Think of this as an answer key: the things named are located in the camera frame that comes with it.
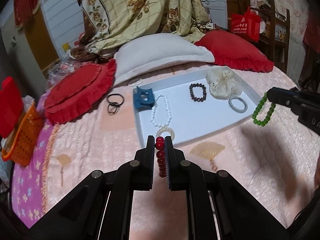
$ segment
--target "orange plastic basket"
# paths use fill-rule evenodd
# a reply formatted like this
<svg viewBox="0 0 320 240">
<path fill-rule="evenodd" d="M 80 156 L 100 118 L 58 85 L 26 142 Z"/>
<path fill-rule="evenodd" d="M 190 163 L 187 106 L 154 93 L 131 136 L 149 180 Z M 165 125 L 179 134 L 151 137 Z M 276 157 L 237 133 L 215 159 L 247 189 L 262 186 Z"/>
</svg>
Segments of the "orange plastic basket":
<svg viewBox="0 0 320 240">
<path fill-rule="evenodd" d="M 4 161 L 12 160 L 21 166 L 27 166 L 43 125 L 44 121 L 33 103 L 19 125 L 10 151 L 6 152 L 2 149 L 2 159 Z"/>
</svg>

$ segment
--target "red cloth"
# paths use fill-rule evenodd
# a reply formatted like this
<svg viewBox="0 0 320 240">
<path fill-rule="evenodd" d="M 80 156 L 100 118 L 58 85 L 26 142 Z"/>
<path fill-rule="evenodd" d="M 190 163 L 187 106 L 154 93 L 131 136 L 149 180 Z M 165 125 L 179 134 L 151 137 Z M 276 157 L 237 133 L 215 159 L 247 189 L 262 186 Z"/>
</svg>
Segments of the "red cloth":
<svg viewBox="0 0 320 240">
<path fill-rule="evenodd" d="M 0 90 L 0 135 L 7 138 L 13 131 L 23 109 L 21 94 L 12 77 L 2 82 Z"/>
<path fill-rule="evenodd" d="M 89 63 L 62 79 L 44 103 L 45 115 L 52 124 L 69 122 L 99 100 L 113 84 L 116 61 L 106 65 Z"/>
<path fill-rule="evenodd" d="M 28 22 L 39 8 L 39 0 L 14 0 L 14 20 L 17 27 Z"/>
<path fill-rule="evenodd" d="M 231 15 L 231 32 L 247 41 L 258 42 L 260 22 L 261 18 L 251 12 L 250 7 L 248 7 L 243 15 L 235 13 Z"/>
<path fill-rule="evenodd" d="M 320 18 L 312 11 L 309 12 L 309 19 L 303 42 L 317 53 L 320 53 Z"/>
<path fill-rule="evenodd" d="M 212 52 L 215 65 L 255 72 L 273 70 L 273 62 L 251 43 L 233 33 L 213 30 L 195 44 Z"/>
</svg>

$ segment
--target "white scrunchie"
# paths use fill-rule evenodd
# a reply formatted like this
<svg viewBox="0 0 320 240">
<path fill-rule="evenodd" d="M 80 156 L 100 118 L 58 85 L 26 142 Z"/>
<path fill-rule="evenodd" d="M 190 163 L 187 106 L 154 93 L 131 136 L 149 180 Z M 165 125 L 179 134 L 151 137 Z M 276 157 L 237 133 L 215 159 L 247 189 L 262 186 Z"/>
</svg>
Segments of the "white scrunchie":
<svg viewBox="0 0 320 240">
<path fill-rule="evenodd" d="M 240 95 L 241 88 L 233 79 L 234 72 L 226 67 L 209 69 L 207 82 L 210 85 L 210 94 L 218 99 L 226 99 L 232 95 Z"/>
</svg>

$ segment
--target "orange fringe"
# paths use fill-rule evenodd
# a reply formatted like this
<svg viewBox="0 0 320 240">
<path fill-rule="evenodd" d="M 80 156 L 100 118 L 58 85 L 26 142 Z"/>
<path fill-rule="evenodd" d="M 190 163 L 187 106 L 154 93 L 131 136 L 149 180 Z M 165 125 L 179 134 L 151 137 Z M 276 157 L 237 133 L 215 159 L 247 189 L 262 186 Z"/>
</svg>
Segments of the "orange fringe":
<svg viewBox="0 0 320 240">
<path fill-rule="evenodd" d="M 47 143 L 45 153 L 44 153 L 44 162 L 43 162 L 43 166 L 42 166 L 42 187 L 41 187 L 43 214 L 46 214 L 47 209 L 48 209 L 48 187 L 47 187 L 48 165 L 49 165 L 49 160 L 51 158 L 52 146 L 55 141 L 59 127 L 60 127 L 59 124 L 56 124 L 53 127 L 51 135 L 50 135 L 48 143 Z"/>
</svg>

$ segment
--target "dark brown beaded bracelet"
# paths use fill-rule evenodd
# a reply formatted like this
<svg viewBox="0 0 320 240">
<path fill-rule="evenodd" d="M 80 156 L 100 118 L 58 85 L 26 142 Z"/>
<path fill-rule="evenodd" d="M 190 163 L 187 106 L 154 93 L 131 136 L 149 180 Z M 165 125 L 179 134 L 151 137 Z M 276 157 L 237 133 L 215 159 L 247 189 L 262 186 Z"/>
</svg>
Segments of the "dark brown beaded bracelet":
<svg viewBox="0 0 320 240">
<path fill-rule="evenodd" d="M 201 87 L 202 88 L 202 94 L 203 94 L 203 97 L 201 98 L 197 98 L 195 97 L 194 93 L 193 93 L 193 88 L 194 87 Z M 195 102 L 203 102 L 207 99 L 207 89 L 205 88 L 205 86 L 203 84 L 191 84 L 189 86 L 189 91 L 190 91 L 190 96 L 191 96 L 191 99 Z"/>
</svg>

